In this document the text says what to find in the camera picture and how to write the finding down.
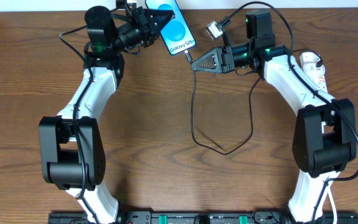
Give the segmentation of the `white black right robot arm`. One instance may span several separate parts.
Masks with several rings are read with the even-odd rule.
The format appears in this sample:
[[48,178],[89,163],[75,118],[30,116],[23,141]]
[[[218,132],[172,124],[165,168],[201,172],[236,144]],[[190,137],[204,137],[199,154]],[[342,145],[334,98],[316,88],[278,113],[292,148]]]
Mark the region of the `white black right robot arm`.
[[350,161],[358,158],[355,109],[348,99],[337,100],[316,77],[306,73],[308,63],[323,69],[321,57],[305,50],[297,60],[293,47],[278,45],[272,28],[276,9],[246,13],[248,42],[226,42],[192,61],[194,72],[229,73],[249,67],[272,85],[296,115],[292,152],[300,173],[288,203],[293,223],[317,223],[323,218],[323,203],[331,198],[330,186]]

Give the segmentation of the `blue galaxy smartphone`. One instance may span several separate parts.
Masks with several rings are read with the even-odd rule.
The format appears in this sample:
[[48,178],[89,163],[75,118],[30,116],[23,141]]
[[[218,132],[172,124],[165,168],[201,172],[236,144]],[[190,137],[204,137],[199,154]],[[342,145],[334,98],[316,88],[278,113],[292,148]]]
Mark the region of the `blue galaxy smartphone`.
[[196,45],[176,0],[145,0],[149,9],[172,10],[173,19],[162,29],[161,36],[170,55],[184,52]]

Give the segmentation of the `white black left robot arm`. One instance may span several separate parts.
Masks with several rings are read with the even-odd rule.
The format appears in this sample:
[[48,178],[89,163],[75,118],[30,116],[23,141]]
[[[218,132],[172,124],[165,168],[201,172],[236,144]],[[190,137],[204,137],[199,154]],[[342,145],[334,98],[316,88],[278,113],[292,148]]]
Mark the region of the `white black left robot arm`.
[[59,223],[124,223],[119,202],[104,181],[106,156],[99,119],[124,76],[125,54],[151,46],[174,18],[171,9],[115,9],[95,6],[85,13],[89,41],[79,56],[83,79],[56,116],[39,123],[42,175],[73,196],[84,214],[57,218]]

